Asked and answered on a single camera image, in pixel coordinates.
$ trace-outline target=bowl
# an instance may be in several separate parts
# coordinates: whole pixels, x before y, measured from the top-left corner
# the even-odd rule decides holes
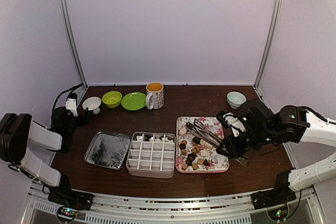
[[[227,94],[226,99],[230,107],[233,109],[239,108],[244,102],[246,102],[246,97],[242,93],[236,91]]]
[[[108,108],[116,108],[120,105],[121,103],[121,98],[122,94],[118,91],[111,91],[106,93],[102,100],[103,103],[106,105]]]
[[[103,104],[99,97],[90,97],[83,101],[82,107],[89,115],[98,115]]]

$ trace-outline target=white wall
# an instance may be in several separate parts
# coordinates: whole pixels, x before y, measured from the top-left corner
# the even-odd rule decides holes
[[[7,112],[30,113],[49,126],[57,94],[80,83],[59,0],[0,0],[0,6],[0,118]],[[50,159],[49,152],[34,150]],[[1,223],[18,223],[29,185],[0,161]]]
[[[307,105],[336,118],[336,0],[283,0],[261,90],[274,111]],[[291,144],[299,167],[336,151],[319,144]],[[336,219],[336,179],[316,184],[327,222]]]
[[[89,84],[252,84],[274,0],[67,0]]]

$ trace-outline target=table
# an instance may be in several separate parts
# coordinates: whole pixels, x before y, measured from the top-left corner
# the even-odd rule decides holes
[[[145,86],[89,87],[85,98],[102,97],[106,92],[117,90],[123,95],[144,92]],[[77,128],[69,153],[57,153],[52,167],[65,173],[73,189],[100,194],[152,198],[192,198],[245,193],[274,186],[276,175],[292,169],[286,151],[260,156],[272,150],[265,146],[257,153],[248,152],[251,162],[243,167],[230,160],[230,168],[217,174],[182,174],[175,170],[170,179],[131,176],[126,165],[121,170],[110,170],[84,162],[84,154],[98,130],[132,135],[136,131],[167,132],[176,134],[179,116],[216,116],[218,111],[233,110],[226,102],[230,91],[243,93],[246,98],[257,97],[248,86],[165,86],[165,105],[159,110],[127,111],[103,108],[90,119],[90,125]]]

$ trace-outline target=light blue bowl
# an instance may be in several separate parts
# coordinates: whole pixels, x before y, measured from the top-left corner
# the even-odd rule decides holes
[[[233,109],[239,108],[244,102],[246,102],[246,97],[242,93],[236,91],[227,94],[226,99],[230,107]]]

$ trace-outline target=green plate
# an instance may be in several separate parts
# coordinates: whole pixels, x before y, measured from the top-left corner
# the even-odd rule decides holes
[[[127,110],[139,110],[146,106],[146,95],[144,93],[129,93],[124,96],[121,105]]]

